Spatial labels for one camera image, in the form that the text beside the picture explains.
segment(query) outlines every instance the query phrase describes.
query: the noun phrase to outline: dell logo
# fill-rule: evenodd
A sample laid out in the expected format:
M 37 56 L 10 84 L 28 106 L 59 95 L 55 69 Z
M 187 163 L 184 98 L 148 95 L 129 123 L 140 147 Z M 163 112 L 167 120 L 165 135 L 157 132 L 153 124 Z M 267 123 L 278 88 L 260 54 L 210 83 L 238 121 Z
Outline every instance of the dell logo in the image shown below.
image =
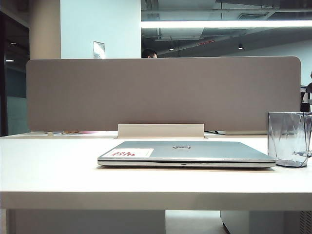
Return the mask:
M 188 147 L 188 146 L 175 146 L 174 149 L 188 150 L 188 149 L 190 149 L 190 147 Z

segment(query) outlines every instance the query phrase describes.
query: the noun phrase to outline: silver laptop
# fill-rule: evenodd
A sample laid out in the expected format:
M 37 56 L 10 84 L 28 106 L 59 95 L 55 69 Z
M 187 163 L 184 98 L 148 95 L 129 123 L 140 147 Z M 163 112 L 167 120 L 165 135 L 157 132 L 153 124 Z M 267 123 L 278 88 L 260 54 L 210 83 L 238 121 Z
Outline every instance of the silver laptop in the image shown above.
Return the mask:
M 240 142 L 125 141 L 98 157 L 103 166 L 266 168 L 275 159 Z

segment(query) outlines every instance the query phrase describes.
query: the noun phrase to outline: desk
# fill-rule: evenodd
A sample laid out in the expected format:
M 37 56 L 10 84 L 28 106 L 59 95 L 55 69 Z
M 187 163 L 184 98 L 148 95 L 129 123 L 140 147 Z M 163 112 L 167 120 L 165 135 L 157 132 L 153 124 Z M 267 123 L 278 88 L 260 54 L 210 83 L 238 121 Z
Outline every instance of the desk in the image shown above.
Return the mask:
M 114 136 L 0 138 L 2 208 L 312 210 L 311 159 L 307 168 L 265 170 L 112 169 L 97 165 L 99 155 L 123 141 Z M 240 141 L 267 152 L 265 136 L 208 136 L 200 141 Z

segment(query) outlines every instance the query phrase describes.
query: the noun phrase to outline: glass cup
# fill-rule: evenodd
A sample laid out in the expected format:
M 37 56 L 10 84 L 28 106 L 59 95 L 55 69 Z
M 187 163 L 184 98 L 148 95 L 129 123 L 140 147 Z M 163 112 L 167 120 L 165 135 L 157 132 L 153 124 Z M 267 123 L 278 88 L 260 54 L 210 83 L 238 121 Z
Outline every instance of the glass cup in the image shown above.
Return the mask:
M 311 112 L 269 113 L 268 154 L 277 165 L 307 166 L 311 126 Z

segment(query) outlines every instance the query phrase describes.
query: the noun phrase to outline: black hair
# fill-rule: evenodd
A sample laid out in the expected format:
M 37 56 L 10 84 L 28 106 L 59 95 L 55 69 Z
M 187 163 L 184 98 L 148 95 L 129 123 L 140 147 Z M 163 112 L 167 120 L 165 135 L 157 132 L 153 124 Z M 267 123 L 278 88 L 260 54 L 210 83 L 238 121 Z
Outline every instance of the black hair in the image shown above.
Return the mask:
M 154 55 L 157 55 L 157 53 L 152 49 L 145 49 L 142 52 L 142 58 L 148 58 L 148 56 L 153 57 Z

